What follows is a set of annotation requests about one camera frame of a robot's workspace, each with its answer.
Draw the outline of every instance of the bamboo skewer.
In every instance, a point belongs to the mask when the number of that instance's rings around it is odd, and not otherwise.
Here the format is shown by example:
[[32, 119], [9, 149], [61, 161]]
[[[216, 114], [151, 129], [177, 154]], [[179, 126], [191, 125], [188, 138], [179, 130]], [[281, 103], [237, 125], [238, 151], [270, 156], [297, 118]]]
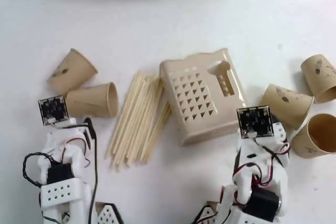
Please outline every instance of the bamboo skewer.
[[110, 167], [148, 161], [170, 113], [168, 103], [158, 112], [162, 92], [159, 77], [141, 71], [134, 76], [105, 153], [105, 158], [112, 156]]

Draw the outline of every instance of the paper cup rim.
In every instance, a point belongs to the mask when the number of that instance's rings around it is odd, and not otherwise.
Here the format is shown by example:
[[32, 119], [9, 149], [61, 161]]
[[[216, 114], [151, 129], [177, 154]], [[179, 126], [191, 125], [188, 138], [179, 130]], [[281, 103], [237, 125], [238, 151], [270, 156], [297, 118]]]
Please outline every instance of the paper cup rim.
[[333, 115], [331, 115], [331, 114], [327, 114], [327, 113], [321, 113], [321, 114], [316, 114], [316, 115], [312, 116], [312, 117], [309, 119], [309, 121], [307, 122], [307, 127], [306, 127], [306, 131], [307, 131], [307, 132], [306, 132], [306, 133], [307, 133], [307, 135], [308, 135], [308, 137], [309, 137], [309, 140], [310, 140], [311, 143], [316, 147], [316, 149], [318, 149], [319, 151], [321, 151], [321, 152], [323, 152], [323, 153], [326, 153], [326, 154], [335, 154], [336, 151], [335, 151], [335, 152], [328, 152], [328, 151], [325, 151], [325, 150], [321, 149], [320, 147], [318, 147], [318, 146], [316, 145], [316, 143], [313, 141], [312, 136], [309, 134], [309, 123], [310, 123], [310, 121], [311, 121], [314, 117], [316, 117], [316, 116], [321, 116], [321, 115], [327, 115], [327, 116], [331, 116], [332, 118], [335, 118], [335, 116], [333, 116]]
[[113, 82], [110, 82], [108, 84], [109, 85], [106, 92], [107, 109], [110, 116], [113, 118], [118, 114], [118, 93], [116, 85], [114, 85]]
[[310, 112], [311, 106], [313, 105], [314, 101], [315, 101], [315, 97], [311, 97], [311, 102], [310, 102], [310, 104], [307, 108], [307, 111], [305, 112], [304, 116], [302, 117], [302, 120], [299, 122], [299, 125], [297, 127], [294, 127], [295, 130], [298, 130], [302, 126], [304, 120], [307, 118], [307, 115]]
[[94, 71], [96, 73], [98, 73], [98, 70], [95, 68], [95, 66], [91, 63], [91, 61], [89, 61], [84, 55], [82, 55], [78, 50], [76, 50], [75, 48], [71, 48], [70, 51], [74, 51], [76, 52], [78, 55], [80, 55], [82, 57], [82, 59], [84, 59], [89, 65], [92, 66], [92, 68], [94, 69]]
[[301, 70], [302, 70], [302, 66], [303, 66], [304, 64], [306, 64], [306, 62], [307, 62], [308, 60], [310, 60], [311, 58], [316, 57], [316, 56], [323, 56], [324, 59], [326, 59], [326, 57], [325, 57], [323, 54], [312, 55], [312, 56], [308, 57], [307, 59], [305, 59], [305, 60], [301, 63], [301, 65], [300, 65]]
[[[325, 95], [325, 94], [326, 94], [327, 92], [329, 92], [329, 91], [332, 92], [332, 90], [334, 90], [334, 93], [335, 93], [334, 96], [331, 95], [331, 96], [330, 96], [331, 98], [320, 101], [321, 96]], [[316, 97], [316, 99], [315, 99], [315, 103], [325, 103], [325, 102], [330, 102], [330, 101], [332, 101], [332, 100], [335, 100], [335, 99], [336, 99], [336, 85], [335, 85], [335, 86], [332, 86], [332, 87], [330, 87], [330, 88], [328, 88], [328, 89], [326, 89], [326, 90], [323, 90], [323, 91], [320, 92], [319, 94], [315, 95], [315, 97]]]

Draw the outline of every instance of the brown paper cup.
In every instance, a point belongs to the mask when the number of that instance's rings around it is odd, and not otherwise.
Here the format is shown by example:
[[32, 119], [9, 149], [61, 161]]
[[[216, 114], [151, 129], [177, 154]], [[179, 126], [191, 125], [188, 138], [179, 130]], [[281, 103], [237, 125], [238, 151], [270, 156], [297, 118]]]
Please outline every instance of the brown paper cup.
[[114, 117], [118, 112], [118, 94], [113, 82], [70, 91], [66, 97], [69, 114]]
[[294, 137], [291, 146], [304, 158], [335, 154], [336, 118], [329, 114], [313, 116]]
[[309, 113], [314, 97], [270, 84], [260, 105], [269, 105], [280, 121], [298, 129]]
[[71, 48], [47, 82], [58, 94], [76, 89], [98, 71], [80, 52]]
[[301, 70], [316, 103], [336, 98], [336, 69], [323, 55], [309, 57], [301, 64]]

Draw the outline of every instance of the robotic arm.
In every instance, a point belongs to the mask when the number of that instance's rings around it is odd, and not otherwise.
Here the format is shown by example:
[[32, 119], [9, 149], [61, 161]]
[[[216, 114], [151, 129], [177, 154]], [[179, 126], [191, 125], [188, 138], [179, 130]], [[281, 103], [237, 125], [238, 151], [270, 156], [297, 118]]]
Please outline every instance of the robotic arm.
[[237, 112], [233, 184], [222, 188], [216, 207], [204, 207], [194, 224], [268, 224], [286, 213], [290, 146], [285, 129], [268, 106]]
[[[69, 118], [63, 96], [39, 101], [44, 125], [55, 130], [47, 134], [41, 152], [28, 154], [23, 163], [23, 176], [40, 188], [39, 203], [44, 224], [123, 224], [114, 204], [101, 203], [96, 212], [95, 195], [98, 183], [97, 137], [89, 118], [82, 124]], [[91, 164], [89, 154], [95, 141], [94, 188], [83, 180], [85, 168]], [[33, 181], [26, 173], [29, 157], [39, 156], [40, 180]]]

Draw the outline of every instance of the white tabletop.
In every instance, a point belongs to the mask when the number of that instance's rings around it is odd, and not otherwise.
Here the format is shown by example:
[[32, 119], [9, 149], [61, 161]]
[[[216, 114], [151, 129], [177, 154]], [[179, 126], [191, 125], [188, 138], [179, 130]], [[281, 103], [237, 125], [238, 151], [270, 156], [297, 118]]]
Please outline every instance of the white tabletop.
[[[22, 162], [41, 150], [51, 130], [42, 126], [37, 100], [55, 95], [46, 79], [71, 47], [99, 70], [85, 85], [115, 82], [120, 106], [138, 70], [158, 73], [165, 59], [223, 47], [249, 105], [257, 105], [269, 83], [309, 92], [300, 64], [313, 54], [336, 66], [336, 0], [0, 0], [0, 10], [2, 223], [42, 223], [38, 188], [23, 179]], [[321, 112], [335, 115], [336, 102], [314, 104], [309, 117]], [[235, 135], [180, 147], [173, 116], [147, 165], [109, 170], [103, 155], [115, 122], [93, 119], [97, 201], [115, 203], [125, 223], [190, 223], [231, 182]], [[336, 156], [290, 157], [282, 223], [331, 223]], [[37, 178], [36, 160], [28, 166]], [[87, 174], [92, 182], [91, 168]]]

